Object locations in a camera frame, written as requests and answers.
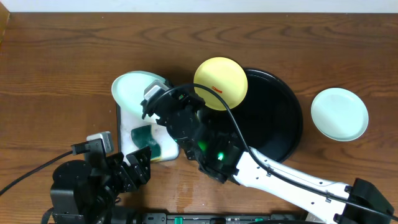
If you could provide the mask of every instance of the black plate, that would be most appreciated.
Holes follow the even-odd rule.
[[[293,91],[274,75],[255,69],[244,69],[248,76],[248,93],[232,109],[235,120],[248,146],[265,156],[285,161],[297,147],[302,131],[303,116]],[[225,112],[212,114],[216,128],[234,131]]]

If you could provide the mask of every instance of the white plate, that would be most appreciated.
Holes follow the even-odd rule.
[[[362,100],[342,88],[320,92],[312,101],[311,116],[319,131],[337,141],[359,138],[369,123],[368,110]]]

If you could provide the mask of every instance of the yellow plate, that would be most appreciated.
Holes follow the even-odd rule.
[[[214,90],[231,109],[243,101],[248,91],[248,78],[244,70],[238,63],[223,57],[203,62],[195,72],[193,82]],[[195,88],[195,92],[204,99],[209,108],[226,110],[223,104],[206,90]]]

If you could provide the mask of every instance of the green light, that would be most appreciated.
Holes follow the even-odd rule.
[[[224,159],[224,153],[222,153],[222,152],[220,152],[219,154],[218,154],[218,158],[217,158],[219,161],[222,161],[223,159]]]
[[[200,148],[203,152],[205,152],[206,149],[207,149],[207,142],[205,142],[205,141],[198,141],[198,146],[199,146],[199,148]]]

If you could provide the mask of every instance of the wood grain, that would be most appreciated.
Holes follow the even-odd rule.
[[[398,15],[396,14],[13,14],[0,48],[0,186],[70,150],[89,134],[116,139],[112,81],[147,70],[192,82],[204,60],[224,56],[267,70],[297,95],[304,131],[285,163],[352,184],[374,183],[398,208]],[[355,92],[368,130],[337,142],[313,125],[313,97]],[[1,223],[38,223],[52,206],[52,172],[67,157],[0,198]],[[259,190],[219,184],[183,154],[153,164],[150,182],[123,195],[139,210],[270,213],[298,211]]]
[[[10,12],[0,2],[0,44],[2,42],[2,38],[4,37],[4,33],[6,31],[6,26],[9,16]]]

